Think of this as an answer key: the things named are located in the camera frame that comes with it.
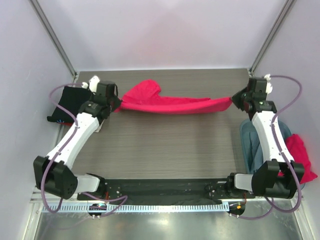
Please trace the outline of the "white t shirt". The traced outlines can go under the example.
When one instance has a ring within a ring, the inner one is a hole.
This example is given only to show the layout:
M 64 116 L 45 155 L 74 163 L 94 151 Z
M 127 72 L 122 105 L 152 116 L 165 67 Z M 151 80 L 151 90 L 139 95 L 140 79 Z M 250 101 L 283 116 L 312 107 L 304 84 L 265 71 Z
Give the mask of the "white t shirt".
M 101 130 L 104 122 L 105 122 L 105 121 L 103 120 L 103 121 L 99 124 L 98 128 L 94 131 L 95 133 L 99 133 L 99 132 L 100 132 L 100 130 Z

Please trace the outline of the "black t shirt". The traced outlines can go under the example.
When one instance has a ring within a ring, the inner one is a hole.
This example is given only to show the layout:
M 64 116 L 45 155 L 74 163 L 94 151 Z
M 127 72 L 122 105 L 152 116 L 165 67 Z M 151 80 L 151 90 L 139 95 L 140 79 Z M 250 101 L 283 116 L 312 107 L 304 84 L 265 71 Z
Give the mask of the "black t shirt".
M 90 97 L 91 92 L 87 89 L 65 86 L 58 104 L 76 117 L 81 105 L 88 101 Z M 58 107 L 54 109 L 52 115 L 47 116 L 47 121 L 57 124 L 74 123 L 73 118 Z

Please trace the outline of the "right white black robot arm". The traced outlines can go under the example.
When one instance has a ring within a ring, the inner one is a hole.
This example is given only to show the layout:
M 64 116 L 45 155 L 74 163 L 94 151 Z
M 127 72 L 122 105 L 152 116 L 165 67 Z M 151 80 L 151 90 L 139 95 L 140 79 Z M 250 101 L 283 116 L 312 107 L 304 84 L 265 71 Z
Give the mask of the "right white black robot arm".
M 236 198 L 243 191 L 256 197 L 292 199 L 302 196 L 300 181 L 305 173 L 286 147 L 279 127 L 278 110 L 267 96 L 272 92 L 273 75 L 250 77 L 245 88 L 232 96 L 233 104 L 248 114 L 262 149 L 263 164 L 254 174 L 231 173 L 225 191 Z

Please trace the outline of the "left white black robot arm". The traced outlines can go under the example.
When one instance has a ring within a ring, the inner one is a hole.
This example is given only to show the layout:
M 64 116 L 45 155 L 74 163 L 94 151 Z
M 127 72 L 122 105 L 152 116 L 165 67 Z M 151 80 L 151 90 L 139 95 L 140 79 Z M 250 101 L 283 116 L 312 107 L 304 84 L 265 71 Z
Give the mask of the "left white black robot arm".
M 118 86 L 112 81 L 102 81 L 97 76 L 88 82 L 75 84 L 74 89 L 85 90 L 89 93 L 89 99 L 81 105 L 78 114 L 71 113 L 59 103 L 55 104 L 72 117 L 73 124 L 45 157 L 35 158 L 33 169 L 36 187 L 43 197 L 49 193 L 68 200 L 74 194 L 89 193 L 100 200 L 107 192 L 105 179 L 92 173 L 75 175 L 72 167 L 90 136 L 121 106 L 122 101 L 118 97 Z

